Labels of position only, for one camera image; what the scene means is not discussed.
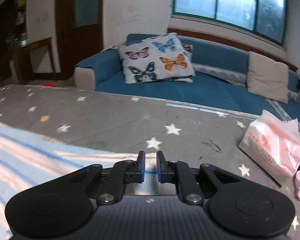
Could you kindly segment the green framed window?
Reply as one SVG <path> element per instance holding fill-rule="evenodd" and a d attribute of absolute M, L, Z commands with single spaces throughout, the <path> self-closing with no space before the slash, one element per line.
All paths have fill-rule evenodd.
<path fill-rule="evenodd" d="M 172 14 L 224 23 L 282 45 L 287 0 L 172 0 Z"/>

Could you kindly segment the dark wooden side table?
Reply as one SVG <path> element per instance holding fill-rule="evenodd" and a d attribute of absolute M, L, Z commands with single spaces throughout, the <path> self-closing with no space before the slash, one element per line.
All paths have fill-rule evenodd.
<path fill-rule="evenodd" d="M 48 55 L 50 60 L 49 73 L 37 73 L 38 68 L 44 57 Z M 12 52 L 14 70 L 11 70 L 15 82 L 25 85 L 34 79 L 57 80 L 57 72 L 52 51 L 52 38 L 48 37 L 39 41 L 34 41 L 14 48 Z"/>

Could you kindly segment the beige cushion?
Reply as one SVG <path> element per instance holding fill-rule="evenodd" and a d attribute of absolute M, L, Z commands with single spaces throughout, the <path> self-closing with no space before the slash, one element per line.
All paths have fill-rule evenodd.
<path fill-rule="evenodd" d="M 247 90 L 249 93 L 288 103 L 288 66 L 266 56 L 249 52 Z"/>

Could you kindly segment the blue striped knit sweater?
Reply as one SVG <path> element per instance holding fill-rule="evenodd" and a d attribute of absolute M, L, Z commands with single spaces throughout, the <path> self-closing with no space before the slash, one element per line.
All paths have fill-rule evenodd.
<path fill-rule="evenodd" d="M 14 195 L 91 164 L 109 168 L 137 156 L 64 144 L 0 122 L 0 239 L 12 236 L 5 206 Z"/>

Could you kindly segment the dark wooden door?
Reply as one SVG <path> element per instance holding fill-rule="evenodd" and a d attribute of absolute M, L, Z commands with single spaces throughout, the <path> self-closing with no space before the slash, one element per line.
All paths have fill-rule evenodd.
<path fill-rule="evenodd" d="M 77 63 L 103 49 L 103 0 L 55 0 L 56 41 L 62 80 Z"/>

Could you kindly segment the butterfly print cushion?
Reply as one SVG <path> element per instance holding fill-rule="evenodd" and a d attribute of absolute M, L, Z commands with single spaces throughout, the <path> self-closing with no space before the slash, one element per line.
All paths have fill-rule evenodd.
<path fill-rule="evenodd" d="M 175 33 L 149 37 L 118 48 L 125 82 L 191 82 L 195 71 Z"/>

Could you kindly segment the blue sofa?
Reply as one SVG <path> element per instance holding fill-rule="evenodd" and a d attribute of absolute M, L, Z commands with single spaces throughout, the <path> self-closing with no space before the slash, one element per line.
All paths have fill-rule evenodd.
<path fill-rule="evenodd" d="M 130 34 L 124 44 L 158 35 Z M 298 77 L 288 69 L 288 103 L 249 93 L 249 52 L 215 43 L 179 37 L 195 71 L 191 82 L 155 81 L 127 84 L 118 48 L 111 48 L 76 64 L 74 81 L 79 89 L 188 102 L 260 115 L 266 110 L 282 120 L 300 124 Z"/>

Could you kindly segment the pink tissue pack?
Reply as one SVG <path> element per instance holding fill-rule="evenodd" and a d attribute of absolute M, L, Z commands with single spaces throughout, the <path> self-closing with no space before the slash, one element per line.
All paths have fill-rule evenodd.
<path fill-rule="evenodd" d="M 250 123 L 238 147 L 283 185 L 300 165 L 298 120 L 284 122 L 264 110 Z"/>

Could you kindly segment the grey star-patterned table mat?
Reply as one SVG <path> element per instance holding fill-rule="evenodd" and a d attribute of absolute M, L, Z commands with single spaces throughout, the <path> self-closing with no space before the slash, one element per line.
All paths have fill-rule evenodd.
<path fill-rule="evenodd" d="M 0 89 L 0 122 L 64 144 L 114 153 L 146 152 L 146 180 L 130 194 L 172 194 L 156 175 L 156 153 L 191 167 L 211 163 L 294 197 L 292 181 L 278 186 L 239 148 L 256 115 L 171 100 L 11 85 Z"/>

